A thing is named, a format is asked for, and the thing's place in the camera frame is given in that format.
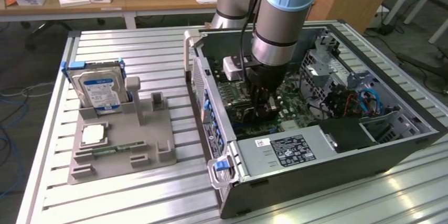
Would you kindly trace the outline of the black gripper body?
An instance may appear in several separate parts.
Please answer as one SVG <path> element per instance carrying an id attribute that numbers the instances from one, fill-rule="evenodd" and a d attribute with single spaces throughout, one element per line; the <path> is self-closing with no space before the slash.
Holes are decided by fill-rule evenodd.
<path id="1" fill-rule="evenodd" d="M 249 94 L 274 94 L 281 85 L 288 65 L 257 65 L 245 68 L 246 88 Z"/>

